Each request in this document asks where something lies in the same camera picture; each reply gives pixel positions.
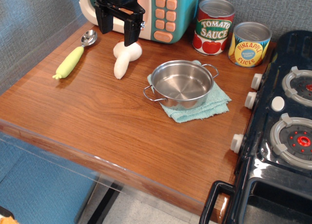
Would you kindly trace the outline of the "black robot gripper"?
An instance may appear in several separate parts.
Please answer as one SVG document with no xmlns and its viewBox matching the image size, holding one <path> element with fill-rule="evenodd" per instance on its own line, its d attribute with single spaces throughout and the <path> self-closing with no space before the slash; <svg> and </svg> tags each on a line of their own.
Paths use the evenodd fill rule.
<svg viewBox="0 0 312 224">
<path fill-rule="evenodd" d="M 95 12 L 101 33 L 113 29 L 113 18 L 124 21 L 124 45 L 130 46 L 138 41 L 145 10 L 138 0 L 95 0 Z"/>
</svg>

